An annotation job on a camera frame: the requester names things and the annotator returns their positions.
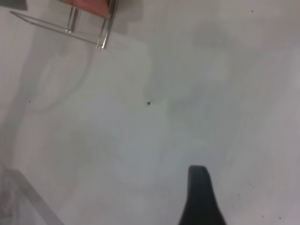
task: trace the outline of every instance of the metal frame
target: metal frame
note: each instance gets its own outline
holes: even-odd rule
[[[37,19],[35,17],[24,15],[24,14],[17,13],[17,12],[14,12],[14,11],[10,11],[10,13],[15,15],[16,17],[20,18],[21,20],[29,23],[29,24],[32,24],[32,25],[35,25],[35,26],[38,26],[38,27],[41,27],[41,28],[44,28],[44,29],[47,29],[47,30],[51,30],[51,31],[54,31],[54,32],[57,32],[57,33],[60,33],[60,34],[64,34],[64,35],[67,35],[69,37],[76,38],[76,39],[88,42],[90,44],[94,44],[94,45],[96,45],[96,48],[99,48],[99,46],[100,46],[102,49],[105,49],[106,46],[107,46],[107,42],[108,42],[111,30],[112,30],[113,20],[114,20],[116,11],[117,11],[118,3],[119,3],[119,0],[110,0],[109,1],[109,8],[108,9],[109,9],[110,17],[109,18],[103,17],[104,21],[103,21],[103,24],[101,26],[101,30],[100,30],[100,34],[98,36],[98,41],[97,42],[91,41],[91,40],[88,40],[88,39],[85,39],[85,38],[82,38],[82,37],[79,37],[79,36],[76,36],[76,35],[73,34],[74,31],[75,31],[75,26],[76,26],[77,20],[78,20],[79,10],[81,10],[80,8],[77,8],[77,7],[74,7],[74,6],[71,7],[67,27],[62,27],[62,26],[56,25],[54,23],[47,22],[47,21],[44,21],[44,20],[40,20],[40,19]],[[33,21],[30,21],[28,19],[38,21],[40,23],[43,23],[44,25],[33,22]],[[101,42],[101,39],[103,37],[103,33],[104,33],[104,30],[105,30],[105,27],[106,27],[107,23],[108,23],[108,25],[107,25],[106,33],[105,33],[105,36],[104,36],[105,38],[104,38],[103,42]]]

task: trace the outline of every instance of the metal rod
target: metal rod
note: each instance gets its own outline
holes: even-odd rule
[[[115,5],[114,5],[114,8],[113,8],[113,11],[112,11],[112,15],[111,15],[111,18],[110,18],[108,27],[107,27],[107,33],[106,33],[105,39],[104,39],[104,41],[103,41],[102,49],[105,49],[105,48],[106,48],[106,45],[107,45],[107,41],[108,41],[109,35],[110,35],[111,31],[112,31],[113,20],[114,20],[114,17],[115,17],[115,15],[116,15],[116,11],[117,11],[117,8],[118,8],[118,3],[119,3],[119,0],[116,0]]]
[[[73,7],[71,7],[71,11],[70,11],[70,15],[69,15],[69,21],[67,23],[67,29],[66,29],[66,31],[70,30],[70,24],[71,24],[72,15],[73,15]]]
[[[79,9],[76,8],[75,12],[74,12],[73,19],[72,19],[71,29],[69,31],[70,33],[73,33],[75,31],[75,26],[76,26],[78,14],[79,14]]]
[[[106,19],[104,19],[104,21],[103,21],[103,24],[102,24],[102,27],[101,27],[101,31],[100,31],[100,34],[99,34],[99,38],[98,38],[98,41],[97,41],[96,48],[98,48],[99,45],[100,45],[100,40],[101,40],[103,31],[104,31],[105,24],[106,24]]]

